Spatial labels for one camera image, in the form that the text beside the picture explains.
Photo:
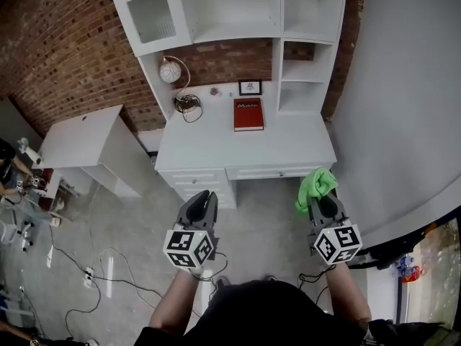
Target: picture frame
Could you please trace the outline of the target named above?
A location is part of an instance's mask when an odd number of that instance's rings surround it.
[[[238,80],[238,94],[240,96],[262,95],[261,79]]]

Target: table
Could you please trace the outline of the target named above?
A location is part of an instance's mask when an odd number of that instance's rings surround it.
[[[51,126],[39,154],[75,191],[95,179],[119,197],[140,197],[153,174],[151,160],[120,118],[122,105],[79,115]]]

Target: book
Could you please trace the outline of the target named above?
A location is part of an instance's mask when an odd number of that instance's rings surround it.
[[[260,98],[234,99],[233,102],[233,129],[235,132],[264,129]]]

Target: black shirt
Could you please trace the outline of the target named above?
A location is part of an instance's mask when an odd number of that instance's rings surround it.
[[[4,185],[12,177],[12,159],[16,156],[16,151],[12,146],[0,138],[0,160],[4,159],[0,165],[0,182]]]
[[[146,327],[135,346],[173,344],[360,345],[366,331],[324,313],[301,290],[280,281],[220,289],[197,325],[177,339]]]

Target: bottle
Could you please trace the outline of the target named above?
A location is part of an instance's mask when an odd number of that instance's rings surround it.
[[[404,268],[399,267],[393,271],[392,276],[393,277],[410,277],[415,271],[416,269],[414,267],[404,267]]]
[[[409,267],[415,261],[414,257],[401,257],[394,265],[397,268]]]

